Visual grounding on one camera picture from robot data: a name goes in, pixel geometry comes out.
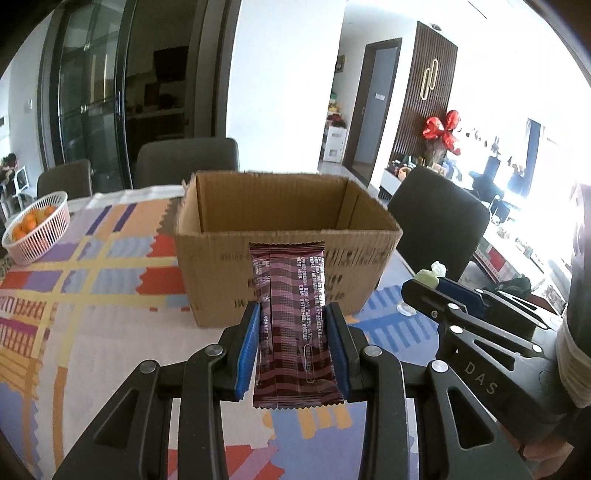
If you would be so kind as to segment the person right hand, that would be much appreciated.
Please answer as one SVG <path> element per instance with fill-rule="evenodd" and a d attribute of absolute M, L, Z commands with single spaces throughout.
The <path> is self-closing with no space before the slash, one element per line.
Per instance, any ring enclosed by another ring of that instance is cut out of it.
<path fill-rule="evenodd" d="M 532 469 L 534 479 L 542 479 L 555 474 L 564 464 L 574 446 L 560 435 L 552 435 L 541 442 L 522 444 L 520 453 L 530 462 L 534 462 Z"/>

